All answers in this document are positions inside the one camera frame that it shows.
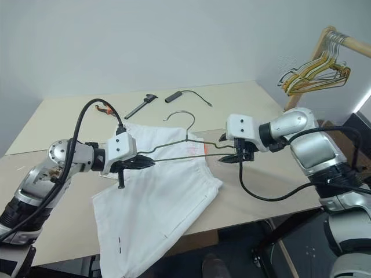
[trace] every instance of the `white garment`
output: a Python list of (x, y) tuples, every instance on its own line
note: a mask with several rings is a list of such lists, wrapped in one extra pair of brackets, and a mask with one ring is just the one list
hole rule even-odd
[[(129, 124), (138, 151), (182, 140), (181, 128)], [(197, 139), (189, 134), (190, 139)], [(184, 142), (147, 155), (153, 159), (203, 155), (203, 144)], [(156, 162), (125, 170), (125, 189), (115, 184), (93, 197), (104, 278), (135, 278), (160, 259), (218, 193), (205, 158)]]

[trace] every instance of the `black cable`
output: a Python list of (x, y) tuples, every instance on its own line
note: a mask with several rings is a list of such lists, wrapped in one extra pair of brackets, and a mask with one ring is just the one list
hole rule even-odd
[(206, 99), (204, 99), (202, 96), (200, 96), (198, 93), (196, 93), (195, 91), (192, 91), (192, 90), (183, 90), (183, 91), (181, 91), (182, 93), (184, 93), (184, 92), (190, 92), (190, 93), (194, 93), (194, 94), (196, 94), (197, 96), (199, 96), (204, 102), (206, 102), (207, 104), (208, 104), (208, 106), (210, 106), (210, 107), (212, 107), (213, 105), (210, 103), (210, 102), (208, 102)]
[(82, 110), (80, 112), (79, 118), (77, 119), (77, 123), (76, 123), (76, 126), (75, 126), (75, 131), (74, 131), (74, 136), (73, 136), (73, 138), (68, 140), (67, 151), (66, 151), (66, 161), (64, 163), (62, 173), (60, 174), (59, 178), (55, 181), (53, 188), (48, 192), (48, 194), (41, 201), (40, 206), (38, 206), (38, 208), (32, 214), (30, 214), (27, 218), (25, 218), (24, 220), (19, 222), (10, 231), (4, 233), (0, 237), (0, 243), (2, 243), (11, 234), (16, 233), (17, 231), (19, 231), (19, 229), (22, 226), (24, 226), (26, 223), (30, 222), (33, 218), (37, 217), (42, 212), (42, 210), (45, 209), (46, 206), (48, 206), (48, 204), (50, 204), (51, 201), (54, 200), (54, 198), (58, 195), (58, 193), (62, 189), (63, 185), (65, 184), (65, 182), (68, 178), (68, 174), (70, 173), (70, 170), (71, 170), (72, 161), (74, 159), (75, 147), (76, 147), (76, 144), (78, 142), (77, 137), (78, 137), (78, 134), (79, 134), (79, 131), (80, 131), (82, 119), (85, 115), (86, 110), (88, 110), (88, 108), (93, 103), (97, 103), (97, 102), (101, 102), (101, 103), (105, 104), (106, 106), (108, 106), (109, 108), (111, 108), (113, 113), (115, 113), (116, 116), (117, 116), (116, 118), (117, 118), (117, 121), (119, 123), (118, 124), (119, 128), (123, 128), (121, 118), (118, 115), (117, 111), (115, 110), (115, 108), (111, 104), (109, 104), (105, 100), (102, 100), (101, 98), (94, 98), (94, 99), (90, 100), (87, 104), (85, 104), (85, 106), (82, 108)]
[(335, 188), (348, 189), (350, 191), (356, 191), (356, 192), (360, 192), (360, 193), (371, 194), (371, 190), (364, 189), (364, 188), (355, 188), (355, 187), (352, 187), (352, 186), (339, 185), (339, 184), (326, 184), (324, 182), (308, 182), (306, 184), (300, 185), (299, 187), (295, 188), (294, 190), (290, 191), (289, 193), (287, 193), (286, 195), (283, 195), (281, 197), (266, 198), (266, 197), (261, 197), (259, 195), (256, 195), (253, 192), (251, 192), (250, 190), (248, 190), (246, 188), (245, 184), (243, 183), (242, 174), (243, 174), (243, 161), (242, 161), (242, 159), (240, 159), (240, 161), (239, 161), (239, 183), (241, 184), (241, 187), (249, 195), (253, 196), (256, 199), (266, 201), (266, 202), (278, 202), (278, 201), (285, 200), (288, 197), (291, 197), (292, 195), (298, 193), (299, 191), (301, 191), (305, 188), (311, 187), (311, 186), (332, 186), (332, 187), (335, 187)]
[(290, 140), (288, 141), (288, 144), (291, 144), (292, 141), (294, 141), (296, 138), (298, 138), (300, 136), (303, 136), (303, 135), (306, 135), (306, 134), (310, 134), (310, 133), (314, 133), (314, 132), (320, 132), (320, 131), (334, 131), (334, 130), (349, 131), (355, 136), (356, 140), (352, 140), (353, 144), (354, 144), (354, 151), (353, 151), (353, 159), (352, 159), (352, 164), (351, 164), (352, 169), (355, 170), (357, 168), (359, 149), (362, 146), (362, 137), (361, 137), (361, 133), (353, 127), (349, 127), (349, 126), (329, 126), (329, 127), (316, 127), (314, 129), (308, 129), (308, 130), (301, 131), (301, 132), (295, 134), (293, 137), (290, 138)]

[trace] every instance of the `clothing rack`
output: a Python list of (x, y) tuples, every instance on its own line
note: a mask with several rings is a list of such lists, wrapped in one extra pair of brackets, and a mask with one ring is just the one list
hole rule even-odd
[[(322, 50), (323, 50), (323, 44), (325, 40), (327, 39), (326, 35), (328, 34), (328, 32), (331, 32), (331, 31), (336, 31), (336, 28), (334, 26), (328, 26), (325, 29), (323, 29), (321, 36), (319, 37), (319, 40), (317, 42), (317, 45), (314, 49), (314, 52), (311, 56), (311, 61), (320, 57), (320, 55), (322, 54)], [(358, 52), (366, 57), (371, 58), (371, 45), (368, 43), (360, 42), (349, 36), (343, 41), (341, 45), (355, 52)], [(294, 96), (291, 96), (288, 104), (285, 107), (285, 111), (296, 107), (302, 95), (303, 94), (295, 94)]]

